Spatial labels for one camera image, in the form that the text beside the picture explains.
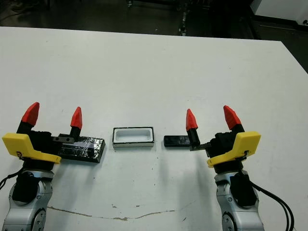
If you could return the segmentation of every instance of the white container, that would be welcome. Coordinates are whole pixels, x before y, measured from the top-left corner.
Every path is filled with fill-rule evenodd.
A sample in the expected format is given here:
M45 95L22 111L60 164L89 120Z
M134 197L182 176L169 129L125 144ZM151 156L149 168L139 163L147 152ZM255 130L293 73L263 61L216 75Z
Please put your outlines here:
M153 147L153 127L114 128L112 145L116 147Z

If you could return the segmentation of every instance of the red fingertip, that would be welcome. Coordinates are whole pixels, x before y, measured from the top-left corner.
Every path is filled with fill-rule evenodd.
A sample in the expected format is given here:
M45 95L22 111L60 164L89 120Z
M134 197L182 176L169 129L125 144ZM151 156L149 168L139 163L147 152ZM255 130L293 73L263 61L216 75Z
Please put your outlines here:
M231 108L229 108L227 105L223 107L223 110L225 112L225 119L228 124L228 127L230 130L234 128L235 125L241 124L240 119L237 117L235 111L233 111Z
M35 126L38 116L39 116L39 103L35 102L32 104L25 112L24 116L22 117L21 121L25 123L29 123L32 126Z
M71 127L77 127L80 130L82 128L82 114L80 107L78 107L73 114Z
M196 118L194 117L192 111L190 109L187 109L186 114L186 131L192 128L198 128Z

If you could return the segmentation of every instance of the white table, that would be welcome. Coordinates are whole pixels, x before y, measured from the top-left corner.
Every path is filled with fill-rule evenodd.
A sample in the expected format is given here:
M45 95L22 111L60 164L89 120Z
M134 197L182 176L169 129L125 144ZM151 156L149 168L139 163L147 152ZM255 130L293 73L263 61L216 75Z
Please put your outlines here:
M295 228L307 229L308 75L281 42L1 27L0 73L1 136L16 132L38 101L35 130L68 133L81 106L81 135L106 140L100 164L54 168L46 231L221 230L205 152L167 150L162 140L186 134L187 108L202 141L228 131L225 104L262 134L244 162L251 180L284 199ZM113 127L122 126L153 126L154 148L115 151ZM22 162L2 142L0 153L3 178ZM1 221L14 182L0 192ZM280 205L259 197L266 230L284 230Z

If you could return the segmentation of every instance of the crack on table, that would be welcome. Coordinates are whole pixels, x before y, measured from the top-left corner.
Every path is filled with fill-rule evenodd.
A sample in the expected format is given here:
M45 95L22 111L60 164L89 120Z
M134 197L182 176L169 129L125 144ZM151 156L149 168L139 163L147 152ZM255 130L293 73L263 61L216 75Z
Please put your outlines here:
M55 208L53 206L48 206L47 208L55 210L55 211L70 213L70 214L73 214L73 215L80 215L80 216L89 217L89 218L100 218L100 219L112 219L112 220L128 221L129 219L140 219L140 218L144 218L144 217L147 217L147 216L150 216L150 215L155 215L155 214L178 212L178 211L181 211L181 210L187 208L188 206L190 206L191 204L193 204L195 202L196 201L194 200L193 202L188 203L187 205L185 205L184 207L180 208L179 210L171 209L171 210L165 210L165 211L160 211L160 212L152 212L152 213L147 213L147 214L144 214L142 216L135 217L135 218L131 218L131 217L123 217L123 218L118 218L118 217L114 217L114 218L98 217L98 216L93 216L93 215L89 215L89 214L73 212L73 211L69 211L69 210L65 210L65 209L59 209L59 208Z

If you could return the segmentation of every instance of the floor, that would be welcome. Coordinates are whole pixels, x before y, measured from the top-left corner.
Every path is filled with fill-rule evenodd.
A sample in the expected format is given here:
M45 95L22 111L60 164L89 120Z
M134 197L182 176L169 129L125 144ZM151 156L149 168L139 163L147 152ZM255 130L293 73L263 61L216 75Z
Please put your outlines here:
M42 2L36 10L14 15L12 0L0 0L0 26L93 30L125 33L180 35L181 8L125 0L51 0L51 9ZM190 6L186 17L187 36L281 40L308 72L308 32L277 23L249 20L238 7L209 10L205 4Z

